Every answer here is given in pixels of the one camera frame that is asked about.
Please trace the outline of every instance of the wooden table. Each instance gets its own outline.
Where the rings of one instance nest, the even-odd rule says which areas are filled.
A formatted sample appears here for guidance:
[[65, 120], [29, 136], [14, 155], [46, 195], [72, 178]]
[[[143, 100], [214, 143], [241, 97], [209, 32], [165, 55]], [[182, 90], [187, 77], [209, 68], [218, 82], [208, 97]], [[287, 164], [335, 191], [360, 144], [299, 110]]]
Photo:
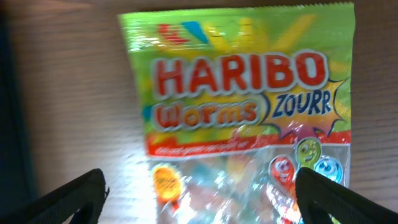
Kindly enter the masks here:
[[[140, 111], [118, 14], [292, 2], [8, 0], [40, 193], [99, 167], [111, 187], [101, 223], [154, 223]], [[350, 187], [398, 212], [397, 11], [395, 0], [356, 3]]]

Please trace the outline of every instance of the plastic wrapper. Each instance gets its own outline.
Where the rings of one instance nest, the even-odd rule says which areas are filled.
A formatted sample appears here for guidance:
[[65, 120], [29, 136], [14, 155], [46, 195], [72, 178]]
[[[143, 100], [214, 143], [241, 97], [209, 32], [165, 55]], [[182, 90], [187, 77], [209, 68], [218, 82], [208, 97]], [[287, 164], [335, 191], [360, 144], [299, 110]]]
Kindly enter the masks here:
[[348, 186], [352, 4], [120, 21], [158, 223], [302, 223], [301, 167]]

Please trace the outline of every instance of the smiley face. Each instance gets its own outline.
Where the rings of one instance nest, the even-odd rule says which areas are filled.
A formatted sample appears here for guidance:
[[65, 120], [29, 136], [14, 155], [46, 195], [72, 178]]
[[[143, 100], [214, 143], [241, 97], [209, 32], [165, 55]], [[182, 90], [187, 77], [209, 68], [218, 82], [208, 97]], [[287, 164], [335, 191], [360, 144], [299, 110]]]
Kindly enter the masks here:
[[335, 158], [325, 158], [315, 164], [314, 170], [339, 184], [343, 180], [343, 166]]
[[293, 162], [285, 155], [275, 157], [269, 165], [270, 175], [283, 186], [293, 182], [294, 172]]
[[300, 167], [313, 169], [321, 154], [321, 144], [317, 138], [305, 138], [298, 143], [296, 148], [296, 158]]

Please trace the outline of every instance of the red cartoon face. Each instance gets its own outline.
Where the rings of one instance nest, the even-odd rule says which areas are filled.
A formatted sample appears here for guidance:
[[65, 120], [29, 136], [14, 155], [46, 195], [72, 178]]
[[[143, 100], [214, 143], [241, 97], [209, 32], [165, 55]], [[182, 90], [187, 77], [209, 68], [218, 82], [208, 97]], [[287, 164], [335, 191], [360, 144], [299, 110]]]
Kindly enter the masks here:
[[287, 156], [277, 156], [271, 161], [269, 173], [280, 184], [290, 184], [294, 176], [293, 162]]

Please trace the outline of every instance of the dark object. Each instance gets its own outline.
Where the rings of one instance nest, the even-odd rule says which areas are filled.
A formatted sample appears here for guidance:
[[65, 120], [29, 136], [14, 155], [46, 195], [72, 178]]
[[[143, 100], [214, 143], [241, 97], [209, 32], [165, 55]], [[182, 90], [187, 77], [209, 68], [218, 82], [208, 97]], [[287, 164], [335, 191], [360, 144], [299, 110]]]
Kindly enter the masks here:
[[3, 2], [0, 2], [0, 216], [37, 199]]
[[0, 218], [2, 224], [59, 224], [74, 214], [70, 224], [98, 223], [109, 190], [100, 169], [94, 169], [36, 202]]
[[398, 214], [337, 184], [309, 168], [296, 179], [297, 203], [305, 224], [398, 223]]

